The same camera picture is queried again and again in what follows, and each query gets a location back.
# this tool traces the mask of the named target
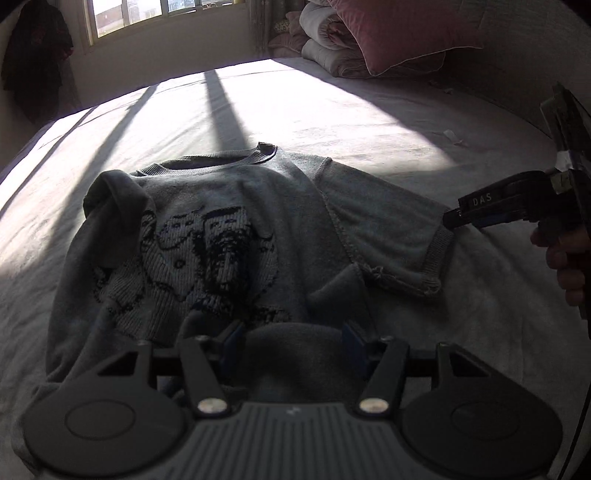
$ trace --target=white wall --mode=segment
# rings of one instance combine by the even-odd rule
[[[74,40],[70,62],[85,108],[164,80],[254,58],[246,4],[181,15],[85,52],[79,1],[62,1],[61,10]]]
[[[21,7],[0,23],[0,64],[4,60],[8,39],[17,23],[20,11]],[[4,91],[0,85],[0,169],[10,163],[36,131],[33,124],[14,104],[12,92]]]

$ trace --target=white bed sheet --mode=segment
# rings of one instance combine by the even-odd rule
[[[32,477],[12,453],[11,413],[44,375],[51,302],[95,177],[258,141],[330,156],[450,207],[555,158],[544,134],[482,100],[424,81],[335,79],[303,59],[169,80],[57,121],[0,184],[0,478]],[[531,246],[532,228],[458,230],[444,298],[424,306],[420,325],[405,322],[412,301],[394,299],[388,328],[415,348],[457,342],[553,406],[564,425],[555,478],[591,381],[591,342],[544,251]],[[590,423],[574,465],[589,449]]]

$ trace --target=hand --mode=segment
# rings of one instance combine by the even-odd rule
[[[590,256],[570,255],[569,261],[567,254],[584,254],[591,251],[591,239],[585,227],[563,233],[555,245],[546,243],[537,228],[531,234],[530,240],[538,247],[548,248],[546,263],[552,270],[557,270],[558,285],[566,291],[566,303],[573,307],[581,305],[585,300],[583,272],[591,268]]]

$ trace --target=silver round bolt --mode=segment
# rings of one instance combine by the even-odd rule
[[[390,405],[381,398],[364,398],[359,402],[359,408],[365,413],[384,413]]]
[[[228,404],[221,398],[205,398],[197,405],[201,413],[213,415],[222,413],[228,409]]]

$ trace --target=folded sleeve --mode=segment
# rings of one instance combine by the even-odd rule
[[[314,182],[367,280],[413,296],[439,293],[453,240],[442,224],[448,207],[329,158]]]

